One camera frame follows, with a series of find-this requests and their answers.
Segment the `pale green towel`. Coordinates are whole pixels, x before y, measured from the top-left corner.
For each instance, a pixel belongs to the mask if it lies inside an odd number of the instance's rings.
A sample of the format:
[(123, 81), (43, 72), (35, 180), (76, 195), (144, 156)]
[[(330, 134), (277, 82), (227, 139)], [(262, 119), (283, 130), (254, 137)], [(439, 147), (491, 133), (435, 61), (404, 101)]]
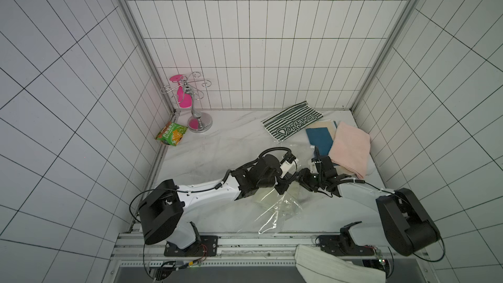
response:
[(253, 196), (253, 200), (267, 211), (277, 211), (285, 216), (293, 216), (302, 211), (298, 200), (299, 194), (300, 185), (293, 182), (282, 195), (273, 187), (259, 189)]

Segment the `pink towel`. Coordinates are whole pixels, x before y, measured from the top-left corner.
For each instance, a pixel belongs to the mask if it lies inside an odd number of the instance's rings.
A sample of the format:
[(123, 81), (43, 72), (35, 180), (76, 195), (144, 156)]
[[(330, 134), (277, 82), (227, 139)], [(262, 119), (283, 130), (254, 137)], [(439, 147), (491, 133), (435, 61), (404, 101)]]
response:
[(368, 133), (341, 122), (337, 126), (328, 156), (333, 163), (356, 174), (359, 179), (364, 179), (368, 172), (370, 149)]

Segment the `clear plastic vacuum bag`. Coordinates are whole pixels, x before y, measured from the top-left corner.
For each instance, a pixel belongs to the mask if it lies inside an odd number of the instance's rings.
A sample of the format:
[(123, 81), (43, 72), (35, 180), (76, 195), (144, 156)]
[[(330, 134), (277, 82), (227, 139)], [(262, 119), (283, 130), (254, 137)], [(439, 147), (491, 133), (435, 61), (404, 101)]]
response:
[[(177, 184), (206, 183), (224, 177), (225, 172), (254, 160), (267, 148), (290, 148), (298, 158), (293, 169), (307, 166), (313, 149), (307, 140), (275, 142), (264, 138), (204, 138), (185, 142), (167, 154), (162, 179)], [(213, 204), (191, 212), (189, 218), (202, 233), (255, 233), (271, 235), (282, 230), (285, 221), (301, 213), (300, 186), (293, 182), (283, 195), (273, 187), (260, 188), (255, 195), (224, 205)]]

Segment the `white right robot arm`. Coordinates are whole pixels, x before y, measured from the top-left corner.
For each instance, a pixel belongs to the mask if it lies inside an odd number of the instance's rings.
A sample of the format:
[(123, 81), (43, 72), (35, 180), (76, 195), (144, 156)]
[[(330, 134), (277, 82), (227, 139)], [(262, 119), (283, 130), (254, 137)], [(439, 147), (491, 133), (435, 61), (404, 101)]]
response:
[(298, 172), (301, 187), (313, 193), (349, 199), (372, 209), (377, 221), (354, 221), (340, 228), (337, 245), (343, 255), (370, 247), (387, 247), (402, 256), (414, 255), (439, 242), (441, 256), (429, 262), (440, 262), (445, 257), (445, 244), (440, 230), (417, 196), (410, 189), (379, 188), (354, 175), (339, 174), (327, 157), (313, 159), (316, 172), (303, 168)]

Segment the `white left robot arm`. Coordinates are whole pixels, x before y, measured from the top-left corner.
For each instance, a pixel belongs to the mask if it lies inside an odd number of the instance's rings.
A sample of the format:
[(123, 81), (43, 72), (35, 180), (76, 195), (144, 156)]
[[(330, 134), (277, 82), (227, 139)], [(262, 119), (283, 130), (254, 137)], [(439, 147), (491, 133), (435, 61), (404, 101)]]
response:
[(177, 186), (167, 179), (154, 189), (142, 191), (133, 198), (138, 203), (141, 229), (146, 245), (167, 240), (180, 249), (187, 249), (199, 241), (191, 214), (202, 213), (245, 199), (259, 189), (274, 188), (282, 195), (295, 180), (298, 158), (290, 148), (275, 147), (261, 152), (253, 161), (229, 169), (221, 179), (196, 185)]

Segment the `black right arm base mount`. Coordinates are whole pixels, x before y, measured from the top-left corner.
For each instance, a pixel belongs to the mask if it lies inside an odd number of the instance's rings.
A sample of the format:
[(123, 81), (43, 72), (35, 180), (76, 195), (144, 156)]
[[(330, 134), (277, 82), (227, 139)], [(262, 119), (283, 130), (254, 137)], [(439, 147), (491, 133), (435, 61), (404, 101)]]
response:
[(351, 227), (361, 224), (356, 221), (340, 228), (338, 235), (319, 235), (315, 239), (315, 245), (330, 255), (340, 256), (373, 256), (374, 250), (368, 246), (358, 246), (352, 239), (349, 230)]

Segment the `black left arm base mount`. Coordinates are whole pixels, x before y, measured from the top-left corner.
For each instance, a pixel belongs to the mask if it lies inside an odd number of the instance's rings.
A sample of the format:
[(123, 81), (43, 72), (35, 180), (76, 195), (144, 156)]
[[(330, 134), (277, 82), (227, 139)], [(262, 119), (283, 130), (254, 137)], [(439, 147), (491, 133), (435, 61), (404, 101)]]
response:
[(217, 254), (219, 237), (215, 235), (201, 236), (193, 222), (179, 224), (167, 238), (165, 257), (213, 257)]

